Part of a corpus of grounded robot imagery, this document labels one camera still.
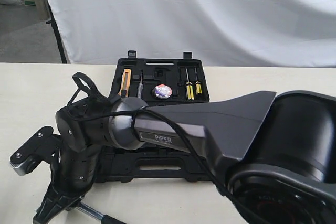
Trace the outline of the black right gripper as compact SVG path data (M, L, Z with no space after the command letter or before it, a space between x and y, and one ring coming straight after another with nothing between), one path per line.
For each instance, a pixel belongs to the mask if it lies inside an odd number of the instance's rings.
M58 169L33 217L33 224L47 224L81 202L96 178L100 152L100 145L90 145L82 152L62 145Z

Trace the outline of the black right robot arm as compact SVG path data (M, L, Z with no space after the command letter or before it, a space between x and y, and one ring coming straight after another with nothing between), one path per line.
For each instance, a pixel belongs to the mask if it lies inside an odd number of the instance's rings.
M222 102L148 106L88 92L56 113L60 151L34 223L91 188L103 147L190 153L248 223L335 223L335 98L258 91Z

